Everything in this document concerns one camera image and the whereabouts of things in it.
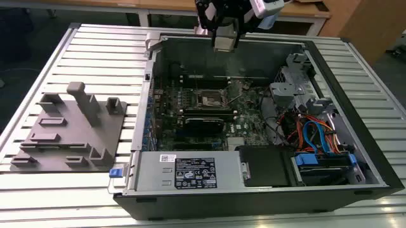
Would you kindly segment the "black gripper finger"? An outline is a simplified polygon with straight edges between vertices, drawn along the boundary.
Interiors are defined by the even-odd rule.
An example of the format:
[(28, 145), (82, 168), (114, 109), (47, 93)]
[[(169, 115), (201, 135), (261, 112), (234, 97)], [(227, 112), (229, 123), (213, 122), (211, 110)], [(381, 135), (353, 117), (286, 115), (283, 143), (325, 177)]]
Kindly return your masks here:
[(218, 20), (218, 0), (197, 0), (195, 1), (199, 28), (211, 34), (211, 44), (215, 46), (217, 30), (219, 27)]
[(250, 31), (251, 25), (250, 25), (250, 20), (251, 20), (251, 10), (249, 10), (243, 15), (241, 14), (238, 16), (237, 22), (235, 22), (235, 31), (237, 31), (237, 37), (234, 41), (234, 47), (238, 47), (239, 40), (242, 36)]

